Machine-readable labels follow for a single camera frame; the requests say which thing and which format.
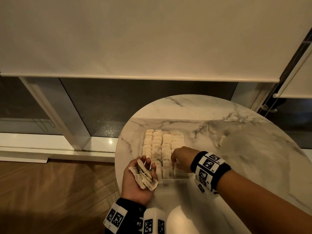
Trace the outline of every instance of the white roller blind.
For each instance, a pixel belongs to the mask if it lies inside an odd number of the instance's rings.
[[[312,0],[0,0],[2,75],[278,82]]]
[[[312,98],[312,44],[283,83],[275,98]]]

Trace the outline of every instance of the right hand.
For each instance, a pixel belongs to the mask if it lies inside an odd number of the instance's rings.
[[[171,161],[174,167],[174,163],[178,160],[177,168],[185,171],[186,173],[192,173],[191,164],[195,156],[200,151],[197,149],[191,149],[189,147],[183,146],[182,148],[175,149],[171,155]]]

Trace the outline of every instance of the left hand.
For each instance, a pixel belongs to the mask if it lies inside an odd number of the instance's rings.
[[[137,202],[139,204],[142,204],[144,206],[148,205],[150,200],[153,197],[153,192],[151,192],[148,188],[141,189],[137,182],[135,181],[135,176],[133,173],[128,169],[129,167],[136,167],[138,166],[138,159],[141,159],[141,161],[145,163],[146,169],[150,168],[151,165],[151,159],[146,159],[146,156],[137,157],[136,159],[132,160],[129,165],[124,170],[124,177],[122,179],[122,191],[121,191],[121,197],[124,199],[132,200],[134,202]],[[158,177],[156,175],[156,165],[152,163],[152,169],[151,175],[154,179],[158,181]]]

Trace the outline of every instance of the clear plastic organizer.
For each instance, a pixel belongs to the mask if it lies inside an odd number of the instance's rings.
[[[162,130],[162,131],[173,131],[173,130],[177,130],[177,131],[181,131],[184,134],[184,142],[185,142],[185,146],[187,147],[192,147],[193,143],[192,143],[192,138],[190,136],[190,132],[183,129],[183,128],[148,128],[146,130]],[[145,137],[145,132],[146,130],[143,132],[142,137],[141,137],[141,141],[140,141],[140,149],[139,149],[139,156],[142,156],[142,149],[143,149],[143,142],[144,142],[144,137]],[[170,185],[170,184],[185,184],[188,181],[188,178],[183,178],[183,179],[163,179],[163,184],[164,185]]]

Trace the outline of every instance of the marble tabletop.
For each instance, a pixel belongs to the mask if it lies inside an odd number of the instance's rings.
[[[123,171],[140,155],[140,145],[147,129],[182,129],[187,146],[220,154],[209,132],[210,120],[250,125],[247,130],[261,128],[274,143],[289,148],[281,167],[259,168],[259,159],[247,161],[241,170],[235,160],[229,164],[245,177],[312,214],[312,164],[302,150],[281,129],[256,112],[236,103],[205,95],[175,95],[154,101],[137,113],[124,126],[115,151],[115,171],[121,189]],[[250,168],[259,169],[259,177]],[[219,195],[202,194],[193,178],[184,184],[160,184],[149,207],[158,207],[167,215],[167,233],[250,233]]]

